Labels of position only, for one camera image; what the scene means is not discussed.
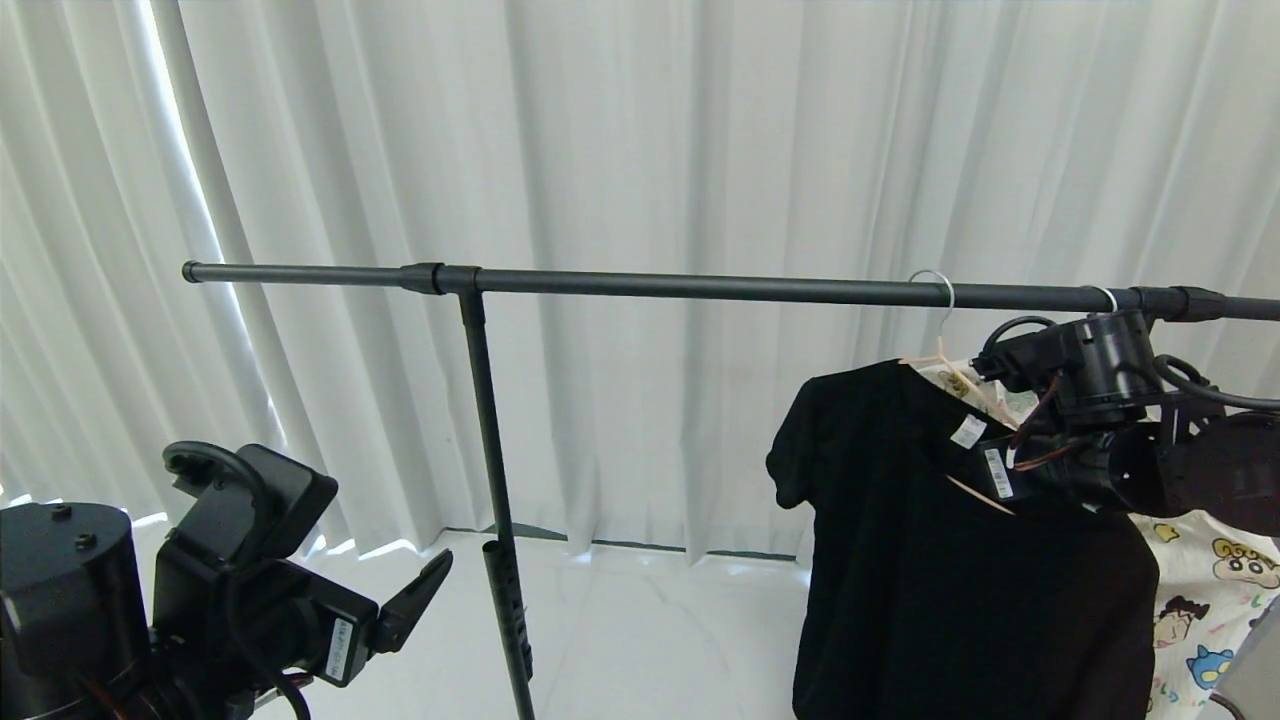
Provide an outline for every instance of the white label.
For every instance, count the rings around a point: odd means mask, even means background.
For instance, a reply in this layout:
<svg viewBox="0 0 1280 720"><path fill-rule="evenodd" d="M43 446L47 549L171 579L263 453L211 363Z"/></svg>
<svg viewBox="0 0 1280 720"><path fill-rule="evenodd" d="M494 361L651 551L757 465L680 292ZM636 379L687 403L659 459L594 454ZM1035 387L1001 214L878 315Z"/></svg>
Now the white label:
<svg viewBox="0 0 1280 720"><path fill-rule="evenodd" d="M351 630L355 625L337 618L333 621L333 637L329 638L329 661L325 662L325 674L339 683L347 674L347 652L351 650Z"/></svg>
<svg viewBox="0 0 1280 720"><path fill-rule="evenodd" d="M1000 500L1014 497L1014 486L1009 484L1005 465L1000 461L1000 451L991 447L982 454L987 456L987 470L991 471L991 479L996 482L996 495L1000 496Z"/></svg>
<svg viewBox="0 0 1280 720"><path fill-rule="evenodd" d="M978 442L978 438L982 437L982 433L986 429L987 423L983 423L973 415L968 415L965 416L964 423L960 423L960 427L956 428L956 432L951 433L951 442L969 450L973 447L973 443Z"/></svg>

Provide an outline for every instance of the black metal rod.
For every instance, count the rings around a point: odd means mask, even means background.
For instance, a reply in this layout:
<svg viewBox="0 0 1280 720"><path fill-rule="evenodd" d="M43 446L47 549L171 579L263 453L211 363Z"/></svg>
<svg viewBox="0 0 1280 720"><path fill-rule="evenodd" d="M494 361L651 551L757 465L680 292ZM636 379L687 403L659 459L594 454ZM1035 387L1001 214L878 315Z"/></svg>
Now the black metal rod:
<svg viewBox="0 0 1280 720"><path fill-rule="evenodd" d="M489 571L489 591L498 619L498 634L507 659L507 674L516 700L520 720L534 720L534 705L529 692L532 678L532 650L525 624L525 601L520 588L520 566L516 562L516 532L511 519L511 498L507 493L507 470L502 459L502 438L498 433L498 402L493 389L493 368L489 364L489 338L485 333L484 299L479 291L458 293L462 324L467 333L467 355L471 359L471 384L480 416L480 442L484 464L489 475L489 497L493 502L493 521L498 539L485 543L485 568Z"/></svg>
<svg viewBox="0 0 1280 720"><path fill-rule="evenodd" d="M189 282L257 282L298 284L355 284L413 287L422 282L421 266L321 268L306 265L209 265L188 263ZM442 269L456 269L442 266ZM543 295L595 295L622 297L685 297L701 300L753 300L763 302L818 302L840 305L897 305L945 307L945 284L810 278L751 278L731 275L666 275L635 273L567 273L557 270L490 270L445 274L439 293L466 290ZM1111 299L1094 287L965 284L956 283L956 307L995 310L1105 313ZM1185 295L1178 288L1112 288L1119 309L1140 309L1158 316L1178 315ZM1222 318L1280 320L1280 300L1224 297Z"/></svg>

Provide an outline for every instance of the white floor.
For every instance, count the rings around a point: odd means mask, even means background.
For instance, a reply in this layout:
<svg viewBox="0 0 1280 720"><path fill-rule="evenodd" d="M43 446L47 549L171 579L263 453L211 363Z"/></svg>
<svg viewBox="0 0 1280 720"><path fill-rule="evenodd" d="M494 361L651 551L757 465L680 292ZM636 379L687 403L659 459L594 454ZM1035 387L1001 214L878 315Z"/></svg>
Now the white floor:
<svg viewBox="0 0 1280 720"><path fill-rule="evenodd" d="M140 532L143 588L160 528ZM490 536L445 533L453 570L398 655L379 656L347 688L316 683L316 720L515 717L480 546ZM788 562L595 547L564 555L554 541L520 539L534 648L532 697L541 719L777 720L790 710L791 673L808 575ZM397 550L357 560L316 553L308 566L379 602L425 560ZM259 715L292 717L283 701Z"/></svg>

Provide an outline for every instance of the garment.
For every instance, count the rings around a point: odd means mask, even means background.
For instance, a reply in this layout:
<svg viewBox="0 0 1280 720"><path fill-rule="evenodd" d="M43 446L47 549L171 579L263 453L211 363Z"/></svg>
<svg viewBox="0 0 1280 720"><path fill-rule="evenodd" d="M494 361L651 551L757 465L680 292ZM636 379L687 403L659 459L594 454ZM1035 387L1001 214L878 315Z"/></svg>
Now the garment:
<svg viewBox="0 0 1280 720"><path fill-rule="evenodd" d="M977 501L968 418L897 361L808 380L767 459L782 507L814 507L796 717L1139 719L1156 562L1124 516L1034 521Z"/></svg>
<svg viewBox="0 0 1280 720"><path fill-rule="evenodd" d="M957 368L980 396L945 365L919 370L938 388L989 410L995 404L1021 421L1036 395L1009 393ZM1203 510L1178 518L1130 515L1160 566L1155 596L1156 666L1148 720L1194 720L1230 666L1253 623L1280 597L1280 553L1270 538L1228 527Z"/></svg>

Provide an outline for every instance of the hanger hook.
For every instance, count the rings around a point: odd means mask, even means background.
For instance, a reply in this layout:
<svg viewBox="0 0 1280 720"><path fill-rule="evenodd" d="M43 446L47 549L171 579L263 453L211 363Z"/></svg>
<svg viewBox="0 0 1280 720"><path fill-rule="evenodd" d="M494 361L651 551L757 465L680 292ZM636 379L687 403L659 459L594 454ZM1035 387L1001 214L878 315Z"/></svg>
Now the hanger hook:
<svg viewBox="0 0 1280 720"><path fill-rule="evenodd" d="M925 273L941 279L943 284L947 286L947 311L942 315L942 319L938 320L938 337L942 337L942 327L947 324L947 319L951 318L951 313L956 309L956 288L951 284L951 281L946 275L929 268L911 273L911 277L906 278L906 282L913 282L915 278Z"/></svg>
<svg viewBox="0 0 1280 720"><path fill-rule="evenodd" d="M1111 311L1112 313L1119 313L1120 311L1120 302L1116 301L1115 293L1111 292L1110 290L1107 290L1107 288L1105 288L1105 287L1102 287L1100 284L1082 284L1080 287L1092 287L1093 290L1102 291L1102 295L1106 295L1107 300L1111 301Z"/></svg>

